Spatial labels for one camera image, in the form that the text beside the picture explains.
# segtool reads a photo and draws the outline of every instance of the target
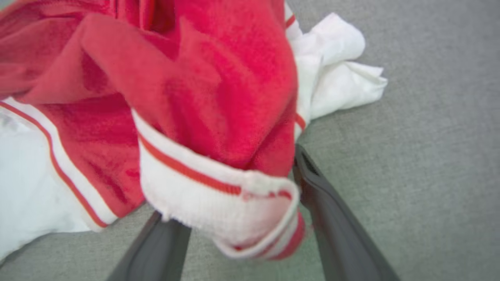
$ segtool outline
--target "red and white clothing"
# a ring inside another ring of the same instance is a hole
[[[9,239],[0,259],[34,235],[99,231],[144,198],[231,258],[293,253],[304,234],[299,190],[286,178],[294,139],[311,118],[348,104],[320,108],[342,89],[322,79],[362,70],[373,85],[383,82],[368,66],[329,70],[356,56],[329,57],[335,38],[314,32],[302,34],[279,0],[23,0],[8,7],[0,15],[2,146],[32,146],[11,141],[30,134],[45,141],[37,150],[44,153],[18,162],[36,159],[26,168],[49,176],[33,190],[43,190],[47,203],[66,203],[53,204],[57,211],[38,232],[2,232]],[[314,56],[318,65],[302,63]],[[346,81],[367,89],[358,78]],[[14,198],[13,190],[0,193]],[[33,220],[31,207],[20,216]],[[3,220],[15,227],[15,219]]]

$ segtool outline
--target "gray fabric surface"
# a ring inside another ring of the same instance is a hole
[[[382,65],[375,104],[314,121],[300,142],[402,280],[500,277],[500,1],[290,0],[304,30],[335,11]],[[151,213],[103,233],[54,234],[10,256],[0,280],[104,280]],[[322,280],[314,236],[280,262],[236,262],[190,240],[184,281]]]

